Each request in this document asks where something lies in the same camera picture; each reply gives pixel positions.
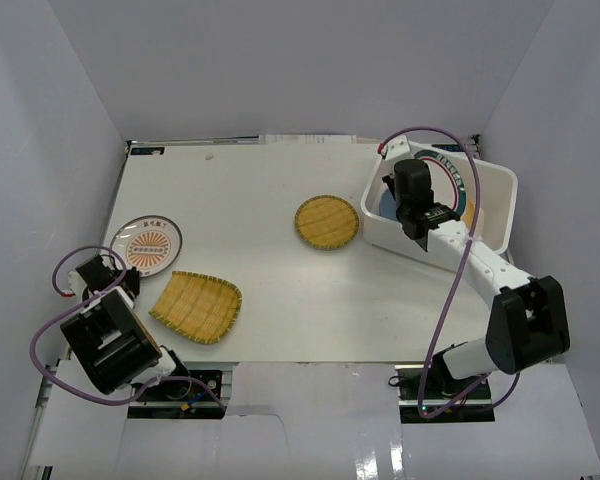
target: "purple cable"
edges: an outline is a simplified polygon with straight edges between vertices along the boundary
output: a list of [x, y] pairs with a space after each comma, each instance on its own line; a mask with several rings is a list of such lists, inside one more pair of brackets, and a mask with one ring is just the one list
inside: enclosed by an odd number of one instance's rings
[[68, 383], [63, 382], [62, 380], [58, 379], [55, 375], [53, 375], [51, 372], [47, 371], [47, 369], [42, 364], [42, 362], [40, 361], [40, 359], [38, 358], [38, 356], [36, 354], [36, 346], [38, 344], [38, 340], [40, 340], [40, 337], [56, 323], [60, 322], [64, 318], [68, 317], [69, 315], [72, 315], [72, 314], [78, 312], [82, 308], [89, 305], [95, 298], [101, 297], [102, 294], [109, 292], [113, 288], [117, 287], [120, 284], [120, 282], [122, 281], [122, 279], [124, 278], [125, 274], [127, 273], [127, 266], [126, 266], [124, 260], [122, 259], [122, 257], [120, 255], [118, 255], [112, 249], [110, 249], [108, 247], [100, 246], [100, 245], [89, 245], [86, 247], [77, 248], [77, 249], [73, 250], [72, 252], [68, 253], [67, 255], [65, 255], [62, 258], [62, 260], [60, 260], [60, 262], [58, 263], [56, 268], [53, 270], [52, 283], [54, 284], [54, 289], [56, 289], [56, 291], [62, 292], [62, 290], [60, 290], [59, 288], [56, 288], [57, 287], [56, 276], [57, 276], [58, 270], [64, 264], [64, 262], [66, 262], [69, 258], [74, 256], [78, 252], [82, 252], [83, 250], [91, 250], [91, 249], [105, 250], [108, 253], [110, 253], [111, 255], [113, 255], [113, 257], [116, 260], [118, 260], [118, 262], [120, 262], [120, 265], [122, 265], [122, 272], [120, 273], [120, 275], [118, 275], [116, 277], [116, 279], [113, 281], [113, 283], [111, 283], [111, 285], [109, 285], [107, 288], [105, 288], [102, 292], [96, 293], [95, 295], [93, 295], [92, 297], [89, 297], [84, 302], [81, 302], [78, 305], [75, 305], [74, 307], [70, 308], [69, 310], [67, 310], [63, 313], [60, 313], [59, 315], [56, 315], [51, 320], [49, 320], [47, 323], [45, 323], [42, 327], [40, 327], [40, 329], [33, 335], [33, 338], [31, 339], [31, 343], [29, 344], [29, 358], [31, 358], [31, 363], [33, 363], [33, 366], [36, 367], [36, 369], [42, 374], [42, 376], [45, 377], [47, 380], [49, 380], [49, 382], [60, 387], [64, 391], [69, 392], [70, 394], [75, 395], [76, 397], [82, 398], [84, 400], [88, 400], [93, 403], [98, 403], [100, 405], [105, 405], [105, 406], [109, 406], [109, 407], [117, 407], [120, 405], [126, 405], [128, 403], [131, 403], [131, 402], [134, 402], [135, 400], [137, 400], [144, 393], [144, 391], [147, 388], [149, 388], [150, 386], [152, 386], [153, 384], [157, 385], [157, 383], [162, 383], [162, 382], [179, 381], [179, 382], [193, 382], [193, 383], [199, 385], [200, 387], [202, 387], [205, 390], [205, 392], [207, 392], [207, 394], [213, 399], [213, 401], [216, 402], [220, 406], [220, 408], [222, 408], [222, 410], [225, 410], [226, 407], [222, 404], [220, 399], [213, 393], [213, 391], [211, 391], [211, 389], [204, 382], [198, 380], [197, 378], [184, 377], [184, 376], [152, 378], [151, 380], [149, 380], [148, 382], [143, 384], [140, 388], [138, 388], [131, 397], [124, 398], [122, 400], [108, 400], [106, 398], [96, 397], [94, 395], [83, 392], [82, 390], [79, 390], [79, 389], [69, 385]]
[[469, 240], [464, 248], [464, 252], [462, 253], [462, 257], [460, 259], [460, 264], [458, 265], [458, 270], [456, 271], [456, 275], [453, 279], [453, 283], [451, 284], [451, 289], [447, 295], [447, 299], [444, 302], [444, 306], [442, 307], [442, 312], [440, 312], [440, 318], [438, 319], [438, 323], [436, 324], [436, 328], [433, 332], [433, 336], [431, 337], [431, 343], [429, 344], [429, 349], [427, 350], [427, 356], [424, 360], [422, 376], [420, 377], [420, 385], [418, 386], [418, 414], [422, 418], [435, 418], [438, 415], [444, 413], [449, 407], [453, 406], [458, 400], [461, 400], [465, 396], [467, 396], [474, 388], [476, 388], [480, 383], [487, 378], [488, 375], [481, 375], [476, 381], [471, 383], [467, 388], [465, 388], [458, 395], [449, 400], [442, 407], [434, 410], [431, 413], [426, 413], [422, 409], [422, 405], [424, 403], [424, 392], [425, 386], [427, 384], [427, 376], [429, 375], [429, 369], [431, 368], [431, 360], [433, 358], [433, 354], [436, 349], [436, 344], [438, 343], [438, 339], [440, 338], [440, 333], [442, 332], [442, 327], [444, 326], [444, 322], [447, 319], [447, 315], [449, 313], [449, 309], [451, 308], [451, 302], [453, 301], [453, 297], [456, 295], [456, 291], [458, 290], [458, 286], [460, 285], [460, 280], [462, 279], [462, 273], [467, 265], [467, 261], [469, 260], [469, 254], [471, 253], [471, 245], [473, 243], [473, 235], [476, 231], [476, 227], [478, 226], [478, 216], [480, 215], [480, 178], [478, 176], [478, 167], [476, 166], [476, 162], [469, 153], [466, 145], [462, 143], [458, 137], [456, 137], [453, 133], [443, 130], [441, 128], [436, 127], [411, 127], [405, 128], [404, 130], [400, 130], [399, 132], [394, 133], [389, 136], [386, 140], [384, 140], [380, 145], [378, 145], [378, 153], [382, 155], [382, 150], [384, 147], [394, 138], [404, 135], [409, 132], [416, 131], [427, 131], [427, 132], [436, 132], [446, 137], [449, 137], [451, 140], [456, 142], [456, 144], [462, 149], [463, 153], [467, 156], [469, 160], [469, 165], [471, 165], [471, 171], [473, 172], [473, 181], [476, 188], [476, 203], [475, 210], [473, 212], [473, 218], [471, 219], [471, 226], [469, 227]]
[[507, 390], [507, 393], [505, 393], [500, 398], [500, 400], [498, 400], [495, 403], [492, 403], [488, 407], [481, 408], [480, 410], [474, 410], [474, 411], [476, 413], [488, 412], [489, 410], [493, 410], [494, 408], [499, 407], [500, 405], [502, 405], [507, 400], [507, 398], [509, 398], [511, 396], [511, 394], [513, 393], [513, 391], [516, 389], [516, 386], [518, 385], [518, 381], [519, 380], [520, 380], [520, 372], [516, 373], [516, 376], [513, 378], [513, 382], [511, 382], [511, 386], [509, 387], [509, 390]]

